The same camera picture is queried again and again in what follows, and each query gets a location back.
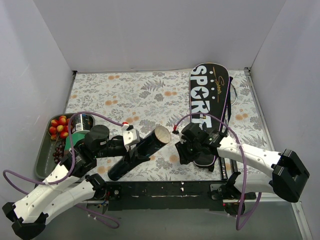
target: cylindrical tube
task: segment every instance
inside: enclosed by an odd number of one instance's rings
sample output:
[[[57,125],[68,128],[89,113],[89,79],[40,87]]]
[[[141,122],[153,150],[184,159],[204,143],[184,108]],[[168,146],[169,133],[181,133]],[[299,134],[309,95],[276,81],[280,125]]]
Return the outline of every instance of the cylindrical tube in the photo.
[[[157,126],[150,132],[132,152],[127,152],[126,156],[121,158],[108,171],[108,177],[117,181],[129,171],[141,163],[150,160],[150,156],[167,145],[171,141],[171,134],[164,126]]]
[[[164,126],[156,126],[141,142],[136,145],[139,155],[150,157],[171,141],[171,134]]]

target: green object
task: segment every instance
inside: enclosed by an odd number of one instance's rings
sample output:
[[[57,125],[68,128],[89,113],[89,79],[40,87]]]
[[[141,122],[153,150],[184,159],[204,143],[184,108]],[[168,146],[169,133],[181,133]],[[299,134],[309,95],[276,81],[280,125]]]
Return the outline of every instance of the green object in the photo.
[[[84,133],[73,133],[71,134],[72,137],[72,141],[73,141],[73,145],[75,145],[79,140],[84,139],[85,138],[85,134]],[[65,139],[65,147],[64,150],[69,150],[71,148],[71,144],[70,144],[70,136],[67,136]]]

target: gray plastic tray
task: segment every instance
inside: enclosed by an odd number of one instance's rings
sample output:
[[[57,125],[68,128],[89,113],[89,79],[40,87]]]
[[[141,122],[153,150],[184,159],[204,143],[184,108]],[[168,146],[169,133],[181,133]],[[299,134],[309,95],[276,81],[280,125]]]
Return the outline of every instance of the gray plastic tray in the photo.
[[[35,166],[34,166],[34,174],[40,178],[45,179],[49,176],[49,174],[55,169],[56,164],[54,162],[54,157],[52,154],[55,152],[55,147],[61,143],[59,140],[56,141],[51,140],[51,136],[49,134],[49,128],[51,127],[51,120],[58,119],[60,116],[65,115],[67,119],[71,118],[74,113],[64,113],[54,116],[48,122],[45,132],[43,135],[42,143],[39,149],[38,156],[36,158]]]

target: metal frame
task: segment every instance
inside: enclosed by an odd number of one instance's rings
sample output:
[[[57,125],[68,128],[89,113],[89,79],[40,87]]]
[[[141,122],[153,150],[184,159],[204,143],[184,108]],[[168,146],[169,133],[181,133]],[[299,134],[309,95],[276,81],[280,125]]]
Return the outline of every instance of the metal frame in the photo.
[[[263,132],[264,132],[264,134],[266,135],[266,138],[267,138],[266,142],[268,144],[269,149],[271,149],[272,151],[275,151],[275,146],[274,146],[274,144],[272,142],[270,133],[268,131],[268,127],[267,127],[267,123],[266,123],[266,120],[265,120],[265,116],[264,116],[264,113],[263,113],[263,111],[261,109],[261,106],[259,104],[259,100],[258,100],[258,97],[257,97],[257,94],[256,94],[256,90],[254,88],[254,83],[253,83],[253,80],[252,80],[250,72],[251,72],[250,67],[245,67],[244,68],[244,74],[245,74],[245,77],[246,77],[246,79],[248,81],[249,88],[250,88],[250,91],[251,91],[251,94],[252,94],[252,97],[253,97],[253,101],[254,101],[255,107],[257,109],[257,113],[260,116],[260,119],[262,120]],[[265,199],[265,198],[266,198],[266,196],[262,195],[262,198],[261,198],[260,201],[269,201],[270,202],[270,199],[268,199],[268,198]],[[272,198],[272,201],[273,202],[277,202],[277,201],[280,202],[280,201],[283,201],[283,200],[281,198],[279,198],[278,196],[274,195],[273,198]],[[311,235],[311,232],[310,232],[310,229],[309,229],[309,226],[308,226],[308,223],[307,223],[307,220],[306,220],[303,208],[302,208],[301,201],[299,201],[297,203],[292,203],[291,205],[292,205],[293,212],[294,212],[294,215],[295,215],[299,230],[301,232],[302,238],[304,240],[312,240],[313,237]]]

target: cable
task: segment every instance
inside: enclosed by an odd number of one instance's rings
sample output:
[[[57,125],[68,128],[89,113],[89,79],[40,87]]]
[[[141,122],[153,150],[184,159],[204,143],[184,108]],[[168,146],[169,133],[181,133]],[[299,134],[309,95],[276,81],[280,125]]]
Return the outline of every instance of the cable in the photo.
[[[72,133],[71,133],[71,122],[72,122],[72,120],[73,120],[77,115],[80,115],[80,114],[90,114],[90,115],[94,115],[94,116],[100,117],[100,118],[102,118],[102,119],[104,119],[104,120],[106,120],[106,121],[108,121],[108,122],[110,122],[110,123],[112,123],[112,124],[114,124],[114,125],[117,125],[117,126],[120,126],[120,127],[123,126],[123,124],[118,123],[118,122],[116,122],[116,121],[113,121],[113,120],[111,120],[110,118],[107,118],[107,117],[105,117],[105,116],[103,116],[103,115],[101,115],[101,114],[95,113],[95,112],[79,111],[79,112],[73,114],[73,115],[70,117],[70,120],[69,120],[69,123],[68,123],[68,134],[69,134],[69,136],[70,136],[69,139],[70,139],[71,153],[72,153],[72,164],[71,164],[71,168],[70,168],[70,170],[68,171],[68,173],[67,173],[63,178],[61,178],[60,180],[57,180],[57,181],[48,182],[47,184],[49,184],[49,185],[59,184],[59,183],[63,182],[64,180],[66,180],[66,179],[71,175],[71,173],[73,172],[73,170],[74,170],[74,168],[75,168],[76,157],[75,157],[74,142],[73,142],[72,137],[71,137],[71,135],[72,135]],[[20,189],[20,188],[17,187],[16,185],[14,185],[13,182],[9,180],[9,178],[8,178],[8,176],[7,176],[6,173],[12,174],[12,175],[14,175],[14,176],[16,176],[16,177],[18,177],[18,178],[20,178],[20,179],[22,179],[22,180],[25,180],[25,181],[27,181],[27,182],[30,182],[30,183],[34,183],[34,184],[38,184],[38,185],[46,185],[46,183],[44,183],[44,182],[42,182],[42,181],[33,180],[33,179],[31,179],[31,178],[22,176],[22,175],[20,175],[19,173],[16,173],[16,172],[11,171],[11,170],[7,170],[7,169],[4,170],[4,171],[2,172],[4,179],[5,179],[13,188],[15,188],[15,189],[18,190],[19,192],[21,192],[21,193],[23,193],[23,194],[26,194],[26,195],[27,195],[28,193],[27,193],[26,191],[23,191],[22,189]]]
[[[258,193],[258,197],[256,198],[256,202],[253,206],[253,208],[247,212],[246,214],[244,215],[241,215],[241,211],[242,211],[242,206],[243,206],[243,203],[245,201],[245,192],[246,192],[246,184],[247,184],[247,161],[246,161],[246,156],[245,156],[245,153],[244,153],[244,150],[240,144],[240,141],[239,141],[239,138],[237,136],[237,134],[235,133],[235,131],[233,131],[227,124],[225,124],[223,121],[221,121],[220,119],[216,118],[215,116],[212,116],[211,114],[208,114],[208,113],[202,113],[202,112],[194,112],[194,113],[190,113],[190,114],[187,114],[185,115],[184,117],[182,117],[177,123],[176,125],[173,126],[173,130],[176,131],[177,130],[177,127],[178,125],[182,122],[183,119],[189,117],[189,116],[192,116],[192,115],[205,115],[205,116],[208,116],[208,117],[211,117],[213,118],[214,120],[218,121],[220,124],[222,124],[223,126],[226,127],[226,129],[228,129],[232,135],[234,136],[235,138],[235,142],[237,144],[239,144],[239,150],[241,152],[241,156],[242,156],[242,162],[243,162],[243,182],[242,182],[242,189],[241,189],[241,196],[240,196],[240,206],[239,206],[239,209],[238,209],[238,213],[237,213],[237,216],[236,216],[236,222],[235,222],[235,229],[236,230],[241,230],[244,225],[247,223],[248,219],[251,217],[251,215],[254,213],[254,211],[256,210],[258,204],[259,204],[259,201],[261,199],[261,196],[262,196],[262,193],[259,192]],[[241,217],[245,217],[246,218],[243,220],[243,222],[240,224],[240,218]]]
[[[98,218],[98,217],[96,218],[98,221],[100,221],[100,222],[102,222],[103,224],[107,225],[109,228],[117,229],[117,228],[120,227],[120,222],[119,222],[118,219],[116,219],[115,217],[108,216],[108,215],[103,215],[103,214],[101,214],[101,213],[99,213],[99,212],[96,212],[96,211],[87,209],[87,208],[85,208],[85,207],[83,207],[83,206],[81,206],[81,205],[79,205],[79,204],[77,204],[77,205],[75,205],[75,206],[76,206],[77,208],[79,208],[79,209],[82,209],[82,210],[84,210],[84,211],[93,213],[93,214],[98,215],[98,216],[100,216],[100,217],[103,217],[103,218],[106,218],[106,219],[110,219],[111,221],[113,221],[113,222],[116,223],[116,226],[113,226],[113,225],[111,225],[110,223],[102,220],[101,218]]]

